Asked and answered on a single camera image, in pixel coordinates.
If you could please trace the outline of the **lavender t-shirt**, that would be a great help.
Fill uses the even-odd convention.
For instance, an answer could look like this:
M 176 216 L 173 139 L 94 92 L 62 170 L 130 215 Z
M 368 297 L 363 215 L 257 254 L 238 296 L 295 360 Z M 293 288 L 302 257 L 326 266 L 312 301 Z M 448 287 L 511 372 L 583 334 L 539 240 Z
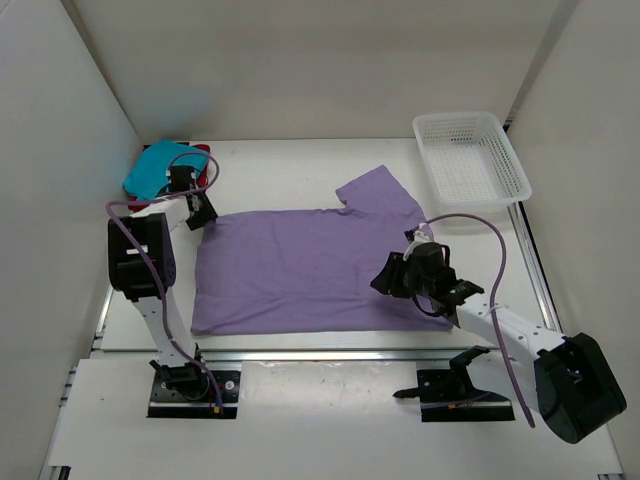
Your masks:
M 338 188 L 336 209 L 250 211 L 206 226 L 197 249 L 195 335 L 448 331 L 370 283 L 425 215 L 379 166 Z

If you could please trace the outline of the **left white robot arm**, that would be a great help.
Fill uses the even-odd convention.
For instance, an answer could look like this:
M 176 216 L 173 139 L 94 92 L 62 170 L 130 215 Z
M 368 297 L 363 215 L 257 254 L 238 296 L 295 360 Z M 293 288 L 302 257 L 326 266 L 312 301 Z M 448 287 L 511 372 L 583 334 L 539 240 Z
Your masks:
M 109 280 L 144 319 L 158 352 L 151 362 L 156 374 L 186 399 L 198 400 L 208 392 L 210 377 L 172 293 L 177 266 L 171 231 L 181 224 L 198 230 L 217 213 L 195 168 L 171 165 L 166 175 L 162 197 L 106 205 Z

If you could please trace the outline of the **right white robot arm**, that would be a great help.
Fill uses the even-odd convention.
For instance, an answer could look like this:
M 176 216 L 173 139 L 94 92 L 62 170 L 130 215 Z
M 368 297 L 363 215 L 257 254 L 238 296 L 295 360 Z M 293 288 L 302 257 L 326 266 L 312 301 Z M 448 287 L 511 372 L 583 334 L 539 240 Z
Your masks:
M 523 400 L 560 439 L 576 444 L 627 408 L 624 394 L 591 336 L 566 336 L 535 325 L 492 302 L 484 290 L 457 277 L 446 245 L 428 242 L 409 255 L 390 253 L 371 281 L 378 293 L 417 303 L 428 315 L 474 333 L 500 348 L 491 359 L 472 347 L 449 363 L 447 390 L 470 400 L 488 391 Z

